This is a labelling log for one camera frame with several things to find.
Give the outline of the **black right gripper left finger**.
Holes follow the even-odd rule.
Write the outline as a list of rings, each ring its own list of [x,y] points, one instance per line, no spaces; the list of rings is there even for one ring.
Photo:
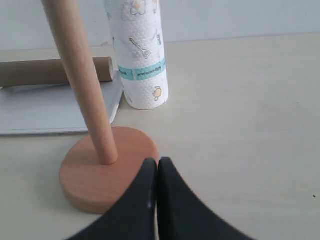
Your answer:
[[[120,199],[70,240],[154,240],[157,163],[146,158]]]

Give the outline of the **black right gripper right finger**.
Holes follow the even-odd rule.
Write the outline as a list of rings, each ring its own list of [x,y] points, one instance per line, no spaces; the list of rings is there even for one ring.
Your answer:
[[[158,163],[157,221],[161,240],[251,240],[220,218],[188,187],[173,161]]]

